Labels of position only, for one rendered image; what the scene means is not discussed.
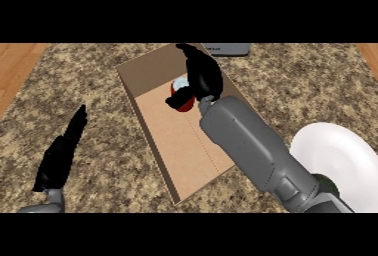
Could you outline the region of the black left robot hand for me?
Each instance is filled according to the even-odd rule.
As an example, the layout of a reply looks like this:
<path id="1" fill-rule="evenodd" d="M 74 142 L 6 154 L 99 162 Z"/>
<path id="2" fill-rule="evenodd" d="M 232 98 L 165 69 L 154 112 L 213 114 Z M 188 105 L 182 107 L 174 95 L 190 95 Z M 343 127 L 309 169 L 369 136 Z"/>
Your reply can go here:
<path id="1" fill-rule="evenodd" d="M 87 124 L 86 105 L 81 105 L 68 124 L 65 133 L 59 135 L 47 148 L 38 166 L 34 192 L 61 189 L 69 176 L 74 152 Z"/>

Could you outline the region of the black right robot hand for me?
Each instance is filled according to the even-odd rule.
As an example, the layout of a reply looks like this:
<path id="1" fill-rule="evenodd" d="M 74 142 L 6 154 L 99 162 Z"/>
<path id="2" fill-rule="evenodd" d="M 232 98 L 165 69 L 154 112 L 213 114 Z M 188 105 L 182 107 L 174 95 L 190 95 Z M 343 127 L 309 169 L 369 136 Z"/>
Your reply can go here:
<path id="1" fill-rule="evenodd" d="M 189 91 L 195 99 L 201 100 L 211 96 L 211 101 L 217 101 L 223 92 L 223 76 L 216 60 L 189 44 L 180 43 L 176 47 L 186 56 Z M 171 96 L 165 99 L 165 103 L 173 108 L 170 100 Z"/>

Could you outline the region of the red can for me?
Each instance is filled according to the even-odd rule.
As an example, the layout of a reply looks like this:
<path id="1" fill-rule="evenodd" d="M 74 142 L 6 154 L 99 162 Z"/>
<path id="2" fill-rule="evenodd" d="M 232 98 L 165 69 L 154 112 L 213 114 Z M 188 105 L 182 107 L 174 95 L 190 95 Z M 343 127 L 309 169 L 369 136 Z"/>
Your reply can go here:
<path id="1" fill-rule="evenodd" d="M 189 91 L 189 81 L 186 77 L 179 77 L 171 82 L 171 100 L 173 108 L 179 112 L 188 112 L 193 107 L 195 96 Z"/>

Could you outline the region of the brown cardboard box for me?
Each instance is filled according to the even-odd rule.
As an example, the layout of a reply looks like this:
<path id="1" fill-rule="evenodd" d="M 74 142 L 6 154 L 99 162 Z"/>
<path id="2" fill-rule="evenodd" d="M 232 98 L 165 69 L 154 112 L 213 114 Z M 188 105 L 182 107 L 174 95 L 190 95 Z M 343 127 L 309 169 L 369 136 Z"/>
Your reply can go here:
<path id="1" fill-rule="evenodd" d="M 198 109 L 168 107 L 173 81 L 186 75 L 186 57 L 173 44 L 117 66 L 133 110 L 174 203 L 232 167 L 233 161 L 199 128 Z"/>

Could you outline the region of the white plate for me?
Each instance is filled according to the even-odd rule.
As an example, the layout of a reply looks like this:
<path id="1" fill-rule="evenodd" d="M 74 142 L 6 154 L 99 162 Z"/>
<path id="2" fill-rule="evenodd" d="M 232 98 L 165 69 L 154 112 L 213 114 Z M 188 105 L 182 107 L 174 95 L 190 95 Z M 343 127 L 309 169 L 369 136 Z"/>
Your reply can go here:
<path id="1" fill-rule="evenodd" d="M 337 124 L 312 123 L 295 133 L 289 153 L 332 180 L 351 209 L 378 213 L 378 154 L 362 137 Z"/>

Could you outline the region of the grey flat appliance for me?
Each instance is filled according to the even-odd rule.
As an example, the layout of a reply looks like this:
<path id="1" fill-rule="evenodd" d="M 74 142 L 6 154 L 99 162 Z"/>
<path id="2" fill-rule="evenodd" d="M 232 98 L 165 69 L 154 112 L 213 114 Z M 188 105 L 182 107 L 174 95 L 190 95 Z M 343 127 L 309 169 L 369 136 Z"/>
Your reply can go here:
<path id="1" fill-rule="evenodd" d="M 204 47 L 213 56 L 245 56 L 250 53 L 250 43 L 205 43 Z"/>

